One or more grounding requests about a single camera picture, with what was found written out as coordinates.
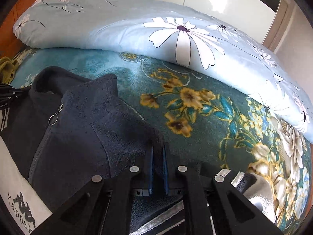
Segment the floral blanket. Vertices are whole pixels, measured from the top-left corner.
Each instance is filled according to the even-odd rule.
[[[310,144],[253,98],[145,56],[75,48],[27,53],[32,54],[21,63],[13,86],[30,85],[51,65],[91,79],[114,73],[120,98],[162,132],[173,154],[263,176],[272,188],[278,227],[292,234],[303,221],[311,195]]]
[[[16,21],[13,31],[33,48],[128,52],[189,67],[250,96],[313,142],[312,103],[281,68],[279,59],[245,33],[189,7],[155,0],[37,0]],[[185,96],[195,95],[183,91]],[[209,105],[200,101],[204,94],[196,98],[195,110]],[[179,110],[176,101],[171,105]],[[211,114],[224,120],[233,116],[227,113],[222,118],[226,113],[213,108],[207,108],[207,114],[188,108],[182,115],[190,116],[191,121]],[[167,115],[169,121],[174,119],[171,116]],[[235,122],[231,122],[232,136]],[[188,127],[184,134],[192,130]]]

